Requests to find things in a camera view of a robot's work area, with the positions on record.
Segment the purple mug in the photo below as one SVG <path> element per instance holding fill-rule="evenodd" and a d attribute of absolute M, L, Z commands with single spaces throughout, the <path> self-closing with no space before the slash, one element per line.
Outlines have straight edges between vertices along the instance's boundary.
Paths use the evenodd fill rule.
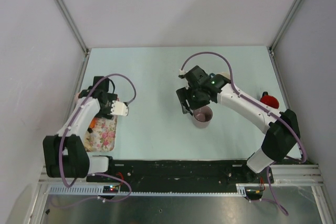
<path fill-rule="evenodd" d="M 191 120 L 195 127 L 204 129 L 209 126 L 213 118 L 213 111 L 209 106 L 203 106 L 192 112 Z"/>

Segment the orange mug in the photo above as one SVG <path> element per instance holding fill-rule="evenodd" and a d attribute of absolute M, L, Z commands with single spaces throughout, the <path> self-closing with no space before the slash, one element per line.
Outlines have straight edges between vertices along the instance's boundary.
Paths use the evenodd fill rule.
<path fill-rule="evenodd" d="M 90 123 L 90 125 L 89 125 L 89 129 L 94 129 L 95 128 L 95 125 L 96 125 L 96 118 L 94 118 L 92 121 L 91 121 L 91 123 Z"/>

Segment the red mug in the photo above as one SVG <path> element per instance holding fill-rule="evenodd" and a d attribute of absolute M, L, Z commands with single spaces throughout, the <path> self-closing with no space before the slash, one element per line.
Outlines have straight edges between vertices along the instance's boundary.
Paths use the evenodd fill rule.
<path fill-rule="evenodd" d="M 274 109 L 278 109 L 280 106 L 279 101 L 275 97 L 269 95 L 267 91 L 262 93 L 260 102 Z"/>

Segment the pink mug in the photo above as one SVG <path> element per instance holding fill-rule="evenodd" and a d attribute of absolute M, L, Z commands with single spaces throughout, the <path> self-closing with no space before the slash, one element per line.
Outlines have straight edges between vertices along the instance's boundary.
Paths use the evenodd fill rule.
<path fill-rule="evenodd" d="M 74 102 L 75 102 L 75 104 L 78 103 L 78 100 L 79 100 L 79 93 L 77 93 L 77 94 L 75 95 L 75 97 L 74 97 Z"/>

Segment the teal mug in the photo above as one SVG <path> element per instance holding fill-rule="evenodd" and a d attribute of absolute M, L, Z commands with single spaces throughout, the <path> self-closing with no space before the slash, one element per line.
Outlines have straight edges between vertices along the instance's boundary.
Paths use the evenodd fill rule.
<path fill-rule="evenodd" d="M 218 84 L 218 83 L 231 83 L 230 74 L 227 72 L 220 72 L 220 73 L 210 73 L 209 76 L 211 77 L 211 83 L 212 84 Z"/>

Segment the beige mug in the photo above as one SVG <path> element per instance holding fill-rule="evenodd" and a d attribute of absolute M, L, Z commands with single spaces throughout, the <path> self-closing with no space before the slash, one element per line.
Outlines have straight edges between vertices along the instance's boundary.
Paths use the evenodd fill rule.
<path fill-rule="evenodd" d="M 84 138 L 84 141 L 83 141 L 83 145 L 84 145 L 85 150 L 87 152 L 93 152 L 95 150 L 94 145 L 91 141 L 91 134 L 89 132 L 85 133 L 85 138 Z"/>

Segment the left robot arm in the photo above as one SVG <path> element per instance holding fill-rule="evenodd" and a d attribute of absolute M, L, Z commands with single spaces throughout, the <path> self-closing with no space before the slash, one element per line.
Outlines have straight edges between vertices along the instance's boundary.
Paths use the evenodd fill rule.
<path fill-rule="evenodd" d="M 51 178 L 84 178 L 98 173 L 104 181 L 116 177 L 116 168 L 106 156 L 90 156 L 85 149 L 85 139 L 94 119 L 111 121 L 118 95 L 109 92 L 108 77 L 94 77 L 93 85 L 82 90 L 74 111 L 65 125 L 55 134 L 43 140 L 46 173 Z"/>

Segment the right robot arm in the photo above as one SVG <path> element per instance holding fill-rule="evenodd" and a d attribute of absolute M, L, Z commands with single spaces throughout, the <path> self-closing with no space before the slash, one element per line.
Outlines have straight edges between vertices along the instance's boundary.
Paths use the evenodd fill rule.
<path fill-rule="evenodd" d="M 189 71 L 180 70 L 179 78 L 187 82 L 176 91 L 184 114 L 192 114 L 214 102 L 237 112 L 265 135 L 261 147 L 248 158 L 242 170 L 243 178 L 250 183 L 259 179 L 267 166 L 282 161 L 300 138 L 292 110 L 281 112 L 252 98 L 236 87 L 227 73 L 210 76 L 195 66 Z"/>

